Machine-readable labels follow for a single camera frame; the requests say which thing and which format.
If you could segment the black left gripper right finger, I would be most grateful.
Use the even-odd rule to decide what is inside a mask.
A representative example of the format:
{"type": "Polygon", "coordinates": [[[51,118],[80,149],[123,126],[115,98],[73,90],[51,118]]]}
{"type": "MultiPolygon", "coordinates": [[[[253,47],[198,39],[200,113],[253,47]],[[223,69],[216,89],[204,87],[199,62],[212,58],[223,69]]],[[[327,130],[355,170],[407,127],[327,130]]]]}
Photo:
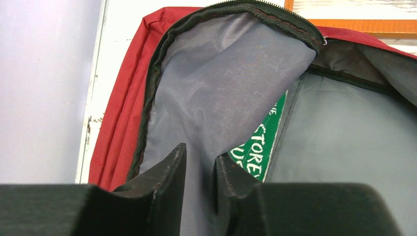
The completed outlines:
{"type": "Polygon", "coordinates": [[[356,183],[263,183],[216,158],[219,236],[399,236],[385,202],[356,183]]]}

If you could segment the green treehouse book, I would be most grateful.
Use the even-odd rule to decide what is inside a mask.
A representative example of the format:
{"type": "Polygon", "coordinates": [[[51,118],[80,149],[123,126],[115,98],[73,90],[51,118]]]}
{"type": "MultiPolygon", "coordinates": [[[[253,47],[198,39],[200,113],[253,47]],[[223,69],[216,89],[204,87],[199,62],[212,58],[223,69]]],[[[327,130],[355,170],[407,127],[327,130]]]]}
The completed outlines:
{"type": "Polygon", "coordinates": [[[275,103],[247,142],[229,151],[236,164],[261,182],[267,177],[287,95],[275,103]]]}

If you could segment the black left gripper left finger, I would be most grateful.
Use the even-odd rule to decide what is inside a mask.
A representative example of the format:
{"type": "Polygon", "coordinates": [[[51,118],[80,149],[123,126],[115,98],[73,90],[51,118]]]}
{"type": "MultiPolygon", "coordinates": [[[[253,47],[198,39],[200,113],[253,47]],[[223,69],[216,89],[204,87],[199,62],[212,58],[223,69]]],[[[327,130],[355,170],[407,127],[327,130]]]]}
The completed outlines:
{"type": "Polygon", "coordinates": [[[2,185],[3,236],[177,236],[186,172],[178,144],[154,167],[109,192],[93,184],[2,185]]]}

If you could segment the red backpack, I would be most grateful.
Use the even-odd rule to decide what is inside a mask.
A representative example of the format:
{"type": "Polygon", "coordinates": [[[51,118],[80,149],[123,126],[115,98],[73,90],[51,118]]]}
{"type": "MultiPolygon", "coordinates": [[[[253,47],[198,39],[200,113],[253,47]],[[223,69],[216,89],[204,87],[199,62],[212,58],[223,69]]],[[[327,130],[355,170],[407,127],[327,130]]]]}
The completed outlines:
{"type": "Polygon", "coordinates": [[[340,33],[252,0],[149,15],[120,70],[139,79],[123,123],[132,140],[96,145],[120,144],[121,156],[93,158],[91,182],[112,192],[184,143],[179,236],[217,236],[216,158],[247,142],[287,92],[263,183],[369,185],[401,236],[416,235],[417,58],[340,33]]]}

